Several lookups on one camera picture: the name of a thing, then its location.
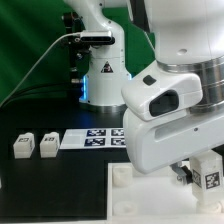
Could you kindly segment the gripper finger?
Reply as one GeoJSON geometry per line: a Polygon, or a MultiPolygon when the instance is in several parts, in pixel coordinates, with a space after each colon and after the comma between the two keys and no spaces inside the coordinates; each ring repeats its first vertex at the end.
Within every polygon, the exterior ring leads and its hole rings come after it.
{"type": "Polygon", "coordinates": [[[177,180],[182,184],[191,184],[193,182],[192,172],[186,165],[182,166],[175,163],[171,165],[171,169],[177,174],[177,180]]]}

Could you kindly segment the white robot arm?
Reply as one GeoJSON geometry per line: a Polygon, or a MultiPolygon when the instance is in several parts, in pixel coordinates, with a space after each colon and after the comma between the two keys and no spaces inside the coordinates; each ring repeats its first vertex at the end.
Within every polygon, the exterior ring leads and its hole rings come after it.
{"type": "Polygon", "coordinates": [[[135,169],[148,174],[224,144],[224,0],[64,0],[93,48],[80,101],[123,106],[124,138],[135,169]],[[105,8],[125,6],[131,22],[155,36],[155,59],[127,73],[124,32],[105,8]]]}

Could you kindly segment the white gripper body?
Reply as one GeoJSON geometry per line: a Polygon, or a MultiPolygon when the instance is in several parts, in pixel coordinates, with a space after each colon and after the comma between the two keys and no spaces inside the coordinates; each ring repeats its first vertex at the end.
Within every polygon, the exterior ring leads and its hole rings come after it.
{"type": "Polygon", "coordinates": [[[123,126],[129,159],[143,174],[224,144],[224,109],[205,114],[180,111],[150,121],[127,110],[123,126]]]}

